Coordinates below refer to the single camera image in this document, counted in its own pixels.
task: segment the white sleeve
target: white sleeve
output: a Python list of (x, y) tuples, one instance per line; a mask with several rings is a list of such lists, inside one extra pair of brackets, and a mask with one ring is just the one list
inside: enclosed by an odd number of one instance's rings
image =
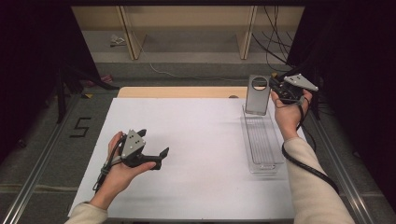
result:
[[(291, 138), (285, 150), (296, 160), (321, 171), (318, 158), (303, 139)], [(328, 183), (287, 161), (294, 223), (354, 223), (341, 198)]]
[(98, 224), (107, 219), (107, 210), (95, 207), (88, 203), (79, 203), (65, 224)]

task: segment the hand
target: hand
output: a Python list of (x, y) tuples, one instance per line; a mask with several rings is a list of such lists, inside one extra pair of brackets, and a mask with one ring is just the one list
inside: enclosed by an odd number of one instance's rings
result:
[[(312, 94), (309, 91), (303, 91), (304, 99), (303, 111), (304, 115), (308, 110), (309, 102), (311, 102)], [(296, 128), (301, 120), (301, 112), (297, 105), (284, 105), (277, 96), (276, 92), (271, 91), (271, 98), (275, 104), (275, 120), (282, 133), (283, 139), (286, 141), (292, 137), (298, 137)]]
[[(107, 161), (109, 160), (109, 156), (116, 146), (117, 142), (121, 139), (122, 132), (118, 132), (111, 139), (108, 144), (108, 155)], [(119, 148), (117, 147), (116, 153), (119, 155)], [(90, 201), (90, 204), (105, 209), (110, 206), (111, 202), (114, 198), (123, 190), (128, 188), (131, 181), (137, 176), (140, 175), (147, 170), (150, 170), (155, 166), (155, 162), (146, 162), (137, 167), (131, 168), (124, 163), (115, 164), (111, 167), (110, 172), (108, 173), (105, 182), (102, 187), (96, 192), (93, 198)]]

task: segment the transparent plastic bin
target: transparent plastic bin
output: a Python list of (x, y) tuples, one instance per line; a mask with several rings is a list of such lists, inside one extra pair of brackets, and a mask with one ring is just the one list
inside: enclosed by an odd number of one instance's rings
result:
[(265, 116), (247, 114), (245, 105), (242, 105), (241, 123), (250, 172), (276, 174), (285, 161), (270, 112), (267, 111)]

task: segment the gray floor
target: gray floor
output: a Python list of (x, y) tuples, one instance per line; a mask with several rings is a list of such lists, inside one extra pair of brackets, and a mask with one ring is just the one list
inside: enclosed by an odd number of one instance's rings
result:
[[(111, 74), (114, 77), (112, 84), (115, 86), (244, 86), (247, 84), (248, 75), (269, 75), (274, 71), (267, 65), (266, 54), (254, 41), (251, 43), (248, 59), (240, 60), (236, 38), (231, 33), (149, 34), (144, 45), (145, 53), (137, 61), (130, 60), (125, 47), (109, 46), (112, 34), (122, 36), (120, 32), (88, 32), (85, 36), (100, 74)], [(262, 34), (255, 35), (260, 37), (262, 43), (267, 43)], [(278, 48), (279, 45), (275, 44), (271, 47), (278, 56), (282, 56)], [(268, 62), (275, 69), (288, 69), (274, 57), (268, 57)], [(212, 77), (222, 79), (202, 79)], [(44, 164), (44, 171), (24, 207), (19, 223), (63, 223), (67, 220), (68, 211), (105, 121), (107, 110), (118, 91), (92, 87), (85, 88), (83, 93), (92, 94), (92, 97), (72, 95), (68, 99), (68, 106), (71, 106), (72, 99), (77, 99), (76, 106), (68, 110), (70, 116), (64, 123), (48, 162)], [(396, 223), (395, 213), (364, 164), (352, 154), (353, 147), (328, 105), (321, 105), (320, 117), (374, 223)], [(85, 137), (73, 138), (72, 135), (83, 133), (82, 130), (75, 130), (80, 118), (90, 118), (80, 123), (89, 127), (89, 130)], [(36, 118), (35, 125), (24, 136), (27, 147), (15, 148), (0, 165), (1, 220), (5, 218), (8, 208), (46, 147), (52, 131), (56, 128), (56, 119), (56, 96), (51, 95), (49, 107), (43, 108)], [(317, 155), (324, 170), (339, 183), (324, 143), (314, 128), (313, 120), (309, 117), (304, 125), (316, 140)], [(312, 144), (310, 137), (307, 136), (307, 139)], [(340, 195), (358, 223), (342, 189)], [(113, 220), (107, 223), (125, 222)]]

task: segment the white table surface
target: white table surface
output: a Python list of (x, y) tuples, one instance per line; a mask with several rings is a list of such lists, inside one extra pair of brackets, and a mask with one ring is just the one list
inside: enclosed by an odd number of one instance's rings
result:
[[(240, 117), (245, 99), (115, 98), (73, 207), (89, 201), (112, 136), (147, 129), (145, 155), (169, 147), (160, 171), (133, 180), (109, 218), (156, 221), (292, 219), (286, 163), (276, 175), (248, 169)], [(274, 104), (268, 105), (270, 116)], [(275, 124), (276, 139), (282, 145)]]

